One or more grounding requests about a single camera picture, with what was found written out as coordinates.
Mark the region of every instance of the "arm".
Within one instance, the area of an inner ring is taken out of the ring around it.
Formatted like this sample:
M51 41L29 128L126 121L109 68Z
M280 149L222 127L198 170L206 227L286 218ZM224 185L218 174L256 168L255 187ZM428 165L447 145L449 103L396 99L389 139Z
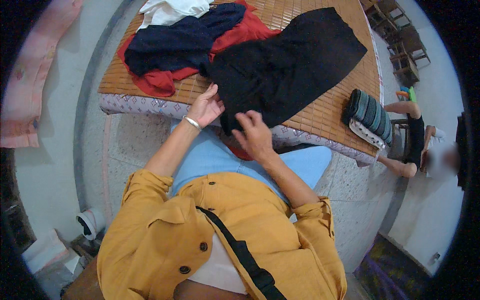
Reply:
M298 221L294 226L299 233L303 249L317 254L315 262L324 270L330 291L337 299L342 299L347 291L347 279L342 261L335 248L333 216L327 197L318 197L315 192L287 167L280 156L273 151L272 133L256 111L235 116L244 132L232 133L242 148L255 159L278 184L290 200Z
M216 92L217 86L210 85L190 108L189 118L201 127L225 110L223 103L217 102ZM117 287L122 285L135 259L134 254L148 233L148 222L162 213L162 208L164 215L175 217L165 211L166 193L173 183L172 174L198 133L198 129L182 120L144 169L130 175L120 211L108 228L98 253L97 273L104 295L119 298L113 295L119 292Z
M427 128L425 129L425 137L423 140L423 150L421 151L420 154L420 172L425 173L426 172L426 167L425 167L425 157L427 156L428 152L428 143L430 142L430 139L432 136L436 136L437 134L437 129L435 126L430 126L427 125Z
M235 116L244 129L232 133L242 148L275 180L293 208L319 202L315 192L280 159L273 150L272 133L259 112L250 110Z
M223 102L218 101L217 90L216 84L210 84L207 91L198 96L188 112L187 117L196 121L202 128L225 110ZM144 168L159 176L172 176L199 133L198 129L183 119Z
M427 150L428 143L430 142L432 135L435 136L436 132L437 132L437 129L435 128L435 126L427 125L427 128L425 130L425 139L424 139L424 146L423 146L424 150Z

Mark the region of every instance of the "rolled blanket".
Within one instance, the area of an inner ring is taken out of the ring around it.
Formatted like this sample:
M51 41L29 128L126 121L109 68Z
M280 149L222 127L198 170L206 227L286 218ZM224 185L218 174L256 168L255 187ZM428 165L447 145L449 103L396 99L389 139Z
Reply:
M392 146L390 117L375 98L359 89L353 90L350 101L342 113L342 121L346 126L349 126L351 118L378 135L388 146Z

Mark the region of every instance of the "white garment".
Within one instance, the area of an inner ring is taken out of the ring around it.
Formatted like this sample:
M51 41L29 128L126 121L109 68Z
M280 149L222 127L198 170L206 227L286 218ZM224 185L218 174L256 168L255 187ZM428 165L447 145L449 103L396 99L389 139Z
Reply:
M170 26L186 16L200 18L209 9L213 0L148 0L139 11L144 14L144 21L137 29L149 25Z
M368 128L366 128L362 123L351 118L350 123L348 124L353 133L374 145L379 149L385 149L385 142L376 134L372 133Z
M247 294L241 277L217 233L213 234L210 258L188 279L211 287Z
M435 144L446 142L447 141L446 137L447 135L443 130L435 127L435 135L432 135L430 137L430 140L428 141L427 149L430 149Z

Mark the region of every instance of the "silver bracelet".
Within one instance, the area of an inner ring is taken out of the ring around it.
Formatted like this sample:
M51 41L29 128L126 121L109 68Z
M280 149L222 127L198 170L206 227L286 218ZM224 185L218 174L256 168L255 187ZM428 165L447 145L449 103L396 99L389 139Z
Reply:
M198 125L198 123L192 119L190 119L189 117L187 117L187 115L183 115L182 117L183 119L187 120L188 123L190 123L191 125L193 125L196 129L198 129L199 131L202 131L202 128L200 127L200 125Z

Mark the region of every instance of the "wooden chair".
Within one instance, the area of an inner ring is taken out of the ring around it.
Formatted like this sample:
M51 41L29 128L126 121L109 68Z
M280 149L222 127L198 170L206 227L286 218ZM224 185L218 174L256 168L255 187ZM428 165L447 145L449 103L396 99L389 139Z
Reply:
M382 0L377 3L377 7L379 10L381 10L392 22L395 23L395 25L398 27L398 29L401 29L404 26L409 26L411 25L411 20L407 17L405 14L405 11L403 8L398 5L398 3L395 0ZM396 15L395 17L392 16L392 12L398 10L400 12L399 15ZM406 20L406 24L403 25L398 25L396 22L400 21L400 19L404 18L404 21Z
M372 7L377 2L378 0L360 0L360 4L364 12L366 12L370 7Z
M426 58L428 62L431 63L430 58L427 55L427 49L425 45L420 40L420 35L417 29L413 26L405 26L402 30L398 33L401 41L403 42L403 46L405 48L405 52L410 55L412 60L417 64L417 60Z
M391 57L394 72L404 86L413 86L415 82L420 81L417 65L413 62L410 55L400 55Z
M410 132L408 128L408 120L407 119L397 119L397 120L392 120L392 144L395 144L395 126L398 125L398 129L404 129L405 130L405 145L403 147L403 155L402 156L396 156L396 157L390 157L391 159L396 159L396 160L405 160L407 158L407 155L410 152Z
M382 39L388 42L391 37L397 36L397 25L380 10L377 3L367 9L365 14L372 30L377 32Z

